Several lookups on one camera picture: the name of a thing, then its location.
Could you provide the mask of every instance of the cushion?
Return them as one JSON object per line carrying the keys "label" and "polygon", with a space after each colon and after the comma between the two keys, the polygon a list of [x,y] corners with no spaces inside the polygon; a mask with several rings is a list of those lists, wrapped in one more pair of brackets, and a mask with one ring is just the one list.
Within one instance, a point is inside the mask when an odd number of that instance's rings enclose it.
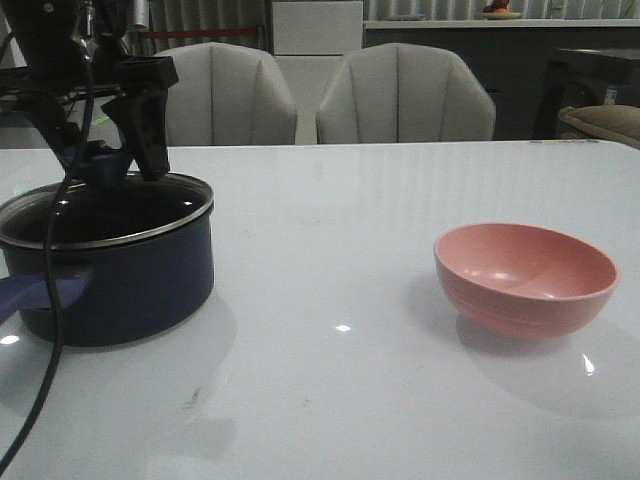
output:
{"label": "cushion", "polygon": [[640,108],[630,105],[565,107],[558,119],[591,137],[640,149]]}

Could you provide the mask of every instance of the pot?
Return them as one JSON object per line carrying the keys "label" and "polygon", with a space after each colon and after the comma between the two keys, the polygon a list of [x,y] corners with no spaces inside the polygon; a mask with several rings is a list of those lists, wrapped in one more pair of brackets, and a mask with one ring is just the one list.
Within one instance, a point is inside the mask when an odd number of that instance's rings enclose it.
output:
{"label": "pot", "polygon": [[[26,326],[48,340],[54,321],[43,234],[57,188],[0,206],[0,248],[11,275],[0,281],[0,312],[20,309]],[[72,185],[56,212],[52,247],[65,344],[139,340],[195,312],[213,288],[212,209],[211,187],[186,175],[146,182],[130,173],[107,194]]]}

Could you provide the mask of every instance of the pot rim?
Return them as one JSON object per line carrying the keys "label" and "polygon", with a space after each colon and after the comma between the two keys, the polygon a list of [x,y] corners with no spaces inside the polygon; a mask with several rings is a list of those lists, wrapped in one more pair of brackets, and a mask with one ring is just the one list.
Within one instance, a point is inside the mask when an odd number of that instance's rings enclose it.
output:
{"label": "pot rim", "polygon": [[[142,178],[142,175],[140,174],[140,172],[129,172],[127,173],[127,177]],[[162,235],[163,233],[171,232],[184,225],[187,225],[188,223],[191,223],[192,221],[200,218],[204,214],[210,213],[211,210],[213,209],[213,189],[208,183],[196,177],[192,177],[182,173],[173,173],[173,172],[167,173],[163,177],[163,179],[173,180],[173,181],[182,181],[197,187],[204,194],[205,201],[199,208],[197,208],[193,212],[190,212],[188,215],[185,215],[184,217],[179,218],[178,220],[174,220],[172,222],[169,222],[165,225],[161,225],[159,227],[150,228],[148,230],[143,230],[143,231],[131,233],[128,235],[122,235],[119,237],[106,238],[106,239],[100,239],[100,240],[91,240],[91,241],[85,241],[85,242],[64,242],[64,243],[58,242],[58,243],[54,243],[51,246],[52,250],[58,250],[58,251],[90,250],[95,248],[125,245],[129,243],[137,242],[139,240],[157,237]],[[86,185],[85,183],[78,182],[73,184],[69,190],[72,191],[73,189],[84,187],[85,185]],[[25,192],[17,197],[14,197],[8,200],[4,205],[0,206],[0,223],[4,221],[6,218],[11,218],[11,215],[15,213],[14,210],[23,206],[23,201],[25,198],[31,198],[37,201],[42,197],[51,196],[51,193],[55,191],[55,189],[57,189],[58,186],[59,186],[59,183],[45,185],[43,187],[39,187],[34,190],[29,190],[28,192]],[[42,242],[28,242],[28,241],[16,239],[8,235],[5,235],[2,229],[0,229],[0,244],[27,248],[30,250],[42,250],[44,248]]]}

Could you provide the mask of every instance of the chair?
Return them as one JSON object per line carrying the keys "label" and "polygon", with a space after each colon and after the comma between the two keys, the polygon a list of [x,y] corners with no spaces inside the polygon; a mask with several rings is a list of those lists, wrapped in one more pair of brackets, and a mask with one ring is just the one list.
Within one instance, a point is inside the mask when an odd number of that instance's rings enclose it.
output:
{"label": "chair", "polygon": [[453,52],[389,43],[346,54],[318,107],[318,143],[491,140],[495,105]]}
{"label": "chair", "polygon": [[164,50],[180,81],[169,88],[167,142],[179,145],[288,145],[297,111],[267,52],[224,43]]}

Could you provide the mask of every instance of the bowl rim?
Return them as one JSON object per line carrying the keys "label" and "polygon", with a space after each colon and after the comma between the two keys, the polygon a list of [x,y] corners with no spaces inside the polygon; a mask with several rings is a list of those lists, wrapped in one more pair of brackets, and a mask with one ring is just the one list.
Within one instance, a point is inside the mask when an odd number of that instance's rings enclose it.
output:
{"label": "bowl rim", "polygon": [[[615,273],[615,276],[613,278],[613,281],[607,285],[604,288],[601,288],[600,290],[597,290],[595,292],[591,292],[591,293],[587,293],[584,295],[572,295],[572,296],[566,296],[566,297],[554,297],[554,298],[549,298],[549,297],[542,297],[542,296],[537,296],[537,295],[523,295],[521,293],[514,293],[514,292],[509,292],[507,290],[501,290],[499,288],[494,288],[494,287],[489,287],[487,285],[484,285],[482,283],[473,281],[467,277],[463,277],[462,275],[460,275],[458,272],[456,272],[455,270],[453,270],[449,265],[446,264],[446,262],[442,259],[442,257],[440,256],[438,247],[440,246],[441,241],[448,235],[450,235],[453,232],[465,229],[465,228],[471,228],[471,227],[478,227],[478,226],[485,226],[485,225],[495,225],[495,226],[508,226],[508,227],[525,227],[525,228],[533,228],[536,230],[544,230],[556,235],[561,235],[563,237],[572,239],[574,241],[577,241],[583,245],[586,245],[587,247],[591,248],[592,250],[598,252],[600,255],[602,255],[606,260],[609,261],[609,263],[611,264],[611,266],[613,267],[613,271]],[[513,298],[520,298],[520,299],[526,299],[526,300],[540,300],[540,301],[546,301],[546,302],[571,302],[571,301],[578,301],[578,300],[586,300],[589,298],[593,298],[593,297],[599,297],[602,295],[607,295],[610,294],[613,290],[615,290],[615,288],[617,287],[619,281],[620,281],[620,276],[621,276],[621,272],[620,269],[618,268],[617,263],[615,262],[615,260],[606,252],[604,252],[603,250],[599,249],[598,247],[594,246],[593,244],[589,243],[589,242],[585,242],[584,240],[574,236],[574,235],[569,235],[567,233],[558,231],[558,230],[554,230],[552,228],[547,228],[547,227],[541,227],[539,225],[532,225],[532,224],[527,224],[527,223],[512,223],[512,222],[477,222],[477,223],[467,223],[464,225],[458,225],[457,227],[451,228],[447,231],[445,231],[444,233],[440,234],[438,236],[438,238],[436,238],[435,242],[433,243],[433,252],[434,252],[434,257],[436,259],[436,266],[439,263],[440,265],[442,265],[444,268],[447,269],[447,271],[449,273],[451,273],[452,275],[456,276],[457,278],[464,280],[465,282],[469,282],[479,288],[483,288],[485,290],[488,290],[490,292],[494,292],[500,295],[505,295],[508,297],[513,297]]]}

